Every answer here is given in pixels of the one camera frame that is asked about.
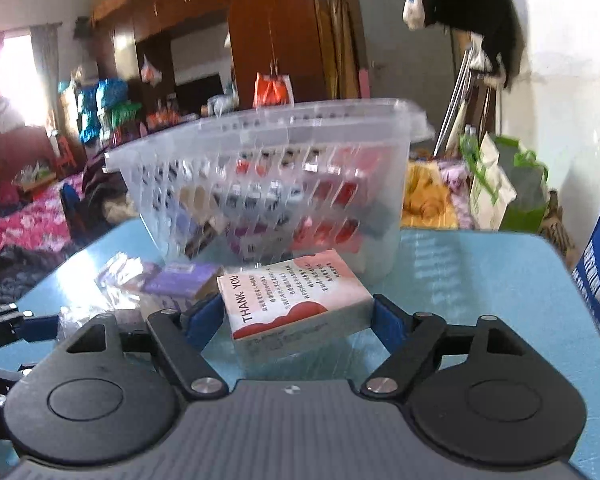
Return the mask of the pink thank you box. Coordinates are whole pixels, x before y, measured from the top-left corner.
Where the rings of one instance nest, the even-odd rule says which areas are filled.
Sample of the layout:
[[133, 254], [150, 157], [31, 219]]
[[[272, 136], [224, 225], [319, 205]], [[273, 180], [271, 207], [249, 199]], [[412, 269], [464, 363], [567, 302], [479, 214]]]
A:
[[370, 327], [374, 298], [333, 249], [218, 278], [240, 362], [256, 366]]

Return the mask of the clear plastic perforated basket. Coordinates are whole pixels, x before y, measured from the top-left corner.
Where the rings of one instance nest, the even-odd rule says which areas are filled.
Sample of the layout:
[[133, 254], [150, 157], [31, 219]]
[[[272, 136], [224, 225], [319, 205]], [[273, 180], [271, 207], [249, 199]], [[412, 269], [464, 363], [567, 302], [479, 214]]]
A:
[[309, 102], [183, 122], [114, 148], [106, 167], [168, 261], [335, 249], [373, 283], [396, 260], [410, 146], [433, 134], [412, 102]]

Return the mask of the purple small box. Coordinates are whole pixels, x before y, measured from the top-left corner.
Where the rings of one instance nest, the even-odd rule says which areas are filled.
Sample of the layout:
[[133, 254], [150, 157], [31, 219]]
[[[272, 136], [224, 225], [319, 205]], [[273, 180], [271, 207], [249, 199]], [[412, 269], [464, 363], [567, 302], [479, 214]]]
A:
[[218, 292], [222, 273], [222, 266], [213, 263], [170, 263], [145, 281], [142, 292], [159, 307], [185, 312]]

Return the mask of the crumpled clear plastic bag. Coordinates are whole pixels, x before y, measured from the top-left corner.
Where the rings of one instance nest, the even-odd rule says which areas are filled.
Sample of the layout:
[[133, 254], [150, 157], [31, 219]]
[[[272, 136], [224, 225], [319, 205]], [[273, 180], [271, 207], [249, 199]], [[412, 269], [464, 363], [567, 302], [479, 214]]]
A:
[[60, 308], [56, 341], [64, 342], [97, 315], [110, 313], [119, 325], [140, 325], [161, 307], [144, 287], [161, 270], [158, 264], [118, 252], [99, 270], [85, 292]]

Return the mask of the pink floral bedspread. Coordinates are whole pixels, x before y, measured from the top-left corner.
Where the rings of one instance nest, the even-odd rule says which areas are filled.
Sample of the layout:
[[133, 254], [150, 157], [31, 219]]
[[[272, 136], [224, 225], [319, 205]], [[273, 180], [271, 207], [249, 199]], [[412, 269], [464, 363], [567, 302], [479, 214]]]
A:
[[0, 218], [0, 250], [7, 245], [24, 249], [59, 252], [70, 240], [69, 227], [60, 201], [60, 190], [70, 184], [83, 197], [83, 174], [53, 184], [42, 195], [22, 209]]

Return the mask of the dark clothes pile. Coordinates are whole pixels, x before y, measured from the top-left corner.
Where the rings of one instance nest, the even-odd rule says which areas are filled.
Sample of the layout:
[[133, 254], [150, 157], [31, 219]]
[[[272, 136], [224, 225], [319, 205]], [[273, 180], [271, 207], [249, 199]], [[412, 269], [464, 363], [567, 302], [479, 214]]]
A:
[[105, 155], [139, 137], [138, 133], [117, 130], [108, 144], [88, 156], [81, 187], [66, 183], [60, 188], [60, 202], [74, 244], [91, 244], [116, 226], [138, 217], [121, 172], [105, 168]]

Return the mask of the green white shopping bag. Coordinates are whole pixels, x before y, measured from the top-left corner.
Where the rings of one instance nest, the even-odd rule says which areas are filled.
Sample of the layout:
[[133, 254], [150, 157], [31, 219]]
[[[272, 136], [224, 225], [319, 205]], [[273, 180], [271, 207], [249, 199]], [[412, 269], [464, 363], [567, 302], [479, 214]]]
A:
[[471, 175], [469, 211], [481, 231], [536, 234], [548, 205], [548, 168], [509, 136], [467, 131], [460, 154]]

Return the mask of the red white plastic bag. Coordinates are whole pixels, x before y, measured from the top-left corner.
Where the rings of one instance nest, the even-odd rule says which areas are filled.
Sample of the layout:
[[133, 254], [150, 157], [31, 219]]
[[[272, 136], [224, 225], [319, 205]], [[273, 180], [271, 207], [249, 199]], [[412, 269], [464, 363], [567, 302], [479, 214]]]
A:
[[294, 104], [294, 90], [288, 75], [257, 73], [254, 83], [253, 108]]

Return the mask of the grey metal door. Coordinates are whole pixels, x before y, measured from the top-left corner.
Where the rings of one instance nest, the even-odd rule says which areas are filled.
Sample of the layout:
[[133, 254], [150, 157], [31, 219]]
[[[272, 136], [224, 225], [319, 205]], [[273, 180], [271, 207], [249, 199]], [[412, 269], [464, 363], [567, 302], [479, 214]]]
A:
[[456, 77], [451, 34], [439, 25], [409, 29], [406, 0], [355, 1], [370, 95], [412, 101], [440, 128]]

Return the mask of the dark red wooden wardrobe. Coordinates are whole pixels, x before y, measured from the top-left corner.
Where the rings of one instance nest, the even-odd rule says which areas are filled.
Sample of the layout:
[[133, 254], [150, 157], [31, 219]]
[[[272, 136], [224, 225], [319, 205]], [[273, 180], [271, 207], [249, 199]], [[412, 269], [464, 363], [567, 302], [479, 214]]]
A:
[[186, 112], [206, 91], [234, 84], [248, 108], [260, 74], [289, 77], [298, 102], [327, 96], [315, 5], [322, 0], [102, 0], [92, 24], [100, 78], [120, 78], [150, 115], [177, 96]]

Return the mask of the white black hanging garment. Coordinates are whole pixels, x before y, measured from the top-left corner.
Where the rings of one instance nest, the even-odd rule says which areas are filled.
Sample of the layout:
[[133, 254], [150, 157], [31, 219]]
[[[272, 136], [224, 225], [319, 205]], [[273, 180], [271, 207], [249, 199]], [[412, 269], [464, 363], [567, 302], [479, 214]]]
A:
[[492, 79], [509, 84], [517, 42], [512, 0], [405, 0], [402, 18], [411, 30], [440, 24], [480, 36]]

